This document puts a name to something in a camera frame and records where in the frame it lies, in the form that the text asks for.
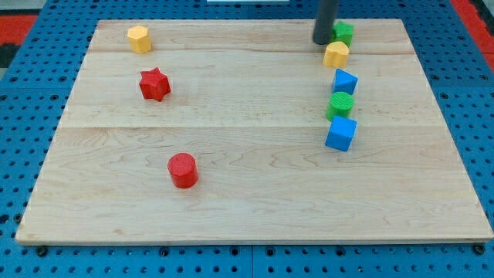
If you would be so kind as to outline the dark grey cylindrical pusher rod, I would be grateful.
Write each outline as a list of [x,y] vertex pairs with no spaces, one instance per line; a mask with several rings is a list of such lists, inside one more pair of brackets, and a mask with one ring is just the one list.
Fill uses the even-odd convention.
[[332,39],[339,3],[339,0],[319,0],[313,29],[313,42],[317,45],[327,44]]

